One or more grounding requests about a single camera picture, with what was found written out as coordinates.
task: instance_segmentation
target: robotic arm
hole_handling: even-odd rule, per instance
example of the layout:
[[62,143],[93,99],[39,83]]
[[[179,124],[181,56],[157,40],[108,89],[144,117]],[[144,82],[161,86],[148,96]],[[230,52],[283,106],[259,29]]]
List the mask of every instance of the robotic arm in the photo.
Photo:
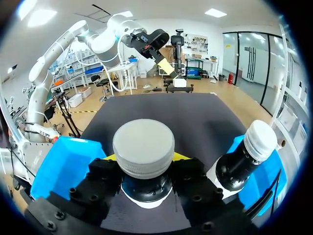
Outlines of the robotic arm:
[[[154,59],[156,64],[162,67],[172,78],[178,77],[174,68],[158,51],[169,40],[169,35],[162,29],[157,29],[148,35],[146,30],[136,22],[128,20],[122,15],[114,15],[108,21],[108,28],[103,33],[98,34],[89,30],[86,21],[79,21],[59,37],[31,69],[29,80],[36,85],[36,89],[28,105],[28,123],[43,126],[44,116],[42,114],[45,110],[46,97],[53,80],[48,69],[75,37],[79,42],[86,43],[99,58],[105,69],[115,67],[122,62],[119,54],[119,43],[123,42],[126,46],[135,48],[145,58]],[[32,131],[31,125],[28,128],[28,131]],[[40,134],[29,133],[28,139],[35,142],[45,142],[44,136]]]

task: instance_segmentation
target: white table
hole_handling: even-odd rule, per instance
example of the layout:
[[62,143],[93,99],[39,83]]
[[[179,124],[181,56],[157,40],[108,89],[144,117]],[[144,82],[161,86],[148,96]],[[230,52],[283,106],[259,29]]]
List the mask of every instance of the white table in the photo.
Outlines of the white table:
[[136,63],[130,63],[125,66],[122,66],[121,64],[109,69],[108,72],[113,72],[114,74],[118,75],[120,86],[121,88],[124,87],[124,81],[123,81],[123,71],[126,70],[128,77],[129,77],[129,86],[126,87],[126,90],[131,90],[131,94],[133,94],[132,89],[138,89],[137,88],[137,74],[136,74]]

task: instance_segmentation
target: black table surface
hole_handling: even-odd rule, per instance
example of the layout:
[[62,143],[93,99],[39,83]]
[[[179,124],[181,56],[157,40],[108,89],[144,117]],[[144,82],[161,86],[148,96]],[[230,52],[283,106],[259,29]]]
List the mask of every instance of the black table surface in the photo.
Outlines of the black table surface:
[[[128,121],[149,118],[166,124],[175,137],[175,151],[200,159],[208,170],[246,129],[214,94],[145,94],[115,96],[97,112],[81,138],[98,141],[113,154],[116,130]],[[171,192],[157,208],[144,209],[121,191],[101,227],[129,233],[161,233],[190,227],[179,199]]]

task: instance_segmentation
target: black stool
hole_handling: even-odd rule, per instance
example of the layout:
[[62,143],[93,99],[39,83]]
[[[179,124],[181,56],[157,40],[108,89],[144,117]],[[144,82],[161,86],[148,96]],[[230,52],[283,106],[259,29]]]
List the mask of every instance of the black stool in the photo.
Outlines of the black stool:
[[101,97],[99,99],[100,102],[106,101],[107,99],[109,99],[111,97],[111,95],[107,96],[106,94],[106,89],[104,87],[107,88],[107,90],[109,89],[108,84],[109,84],[109,79],[105,78],[102,79],[101,81],[95,83],[95,81],[99,80],[100,76],[99,75],[94,75],[91,77],[91,81],[95,84],[96,87],[102,87],[102,91],[103,91],[103,97]]

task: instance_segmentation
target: ceiling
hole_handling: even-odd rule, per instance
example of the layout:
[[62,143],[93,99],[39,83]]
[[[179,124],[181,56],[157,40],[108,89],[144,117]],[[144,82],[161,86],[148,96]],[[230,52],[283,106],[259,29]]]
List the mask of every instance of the ceiling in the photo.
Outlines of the ceiling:
[[[95,4],[104,11],[92,6]],[[277,25],[278,18],[262,0],[38,0],[35,9],[53,9],[57,15],[47,24],[27,27],[28,14],[23,21],[13,17],[7,36],[0,48],[0,73],[18,64],[17,74],[25,72],[66,29],[79,20],[86,20],[89,28],[101,29],[109,14],[131,11],[133,20],[176,18],[219,27],[236,25]],[[215,8],[227,16],[214,18],[205,11]]]

